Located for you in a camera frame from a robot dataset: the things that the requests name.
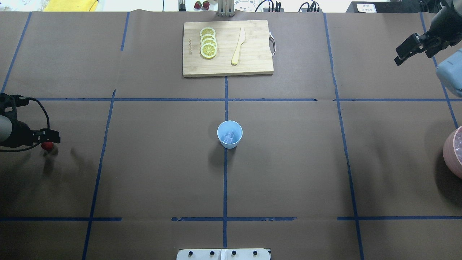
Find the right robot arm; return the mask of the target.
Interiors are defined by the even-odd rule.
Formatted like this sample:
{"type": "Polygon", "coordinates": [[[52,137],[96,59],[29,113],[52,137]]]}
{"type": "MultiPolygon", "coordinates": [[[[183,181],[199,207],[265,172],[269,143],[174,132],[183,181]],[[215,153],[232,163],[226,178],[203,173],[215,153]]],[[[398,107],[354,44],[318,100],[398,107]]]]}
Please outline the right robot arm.
{"type": "MultiPolygon", "coordinates": [[[[448,46],[456,46],[462,38],[462,2],[444,0],[442,9],[432,19],[427,34],[436,43],[426,54],[433,57],[448,46]]],[[[440,81],[457,97],[462,96],[461,49],[437,65],[436,74],[440,81]]]]}

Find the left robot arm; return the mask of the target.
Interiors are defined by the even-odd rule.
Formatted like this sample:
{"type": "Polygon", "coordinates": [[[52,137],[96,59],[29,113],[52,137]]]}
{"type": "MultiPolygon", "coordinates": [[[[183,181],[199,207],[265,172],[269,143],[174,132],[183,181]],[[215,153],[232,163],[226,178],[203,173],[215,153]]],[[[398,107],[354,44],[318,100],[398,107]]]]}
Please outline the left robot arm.
{"type": "Polygon", "coordinates": [[[61,143],[58,131],[31,129],[26,123],[0,116],[0,145],[7,148],[32,147],[38,143],[61,143]]]}

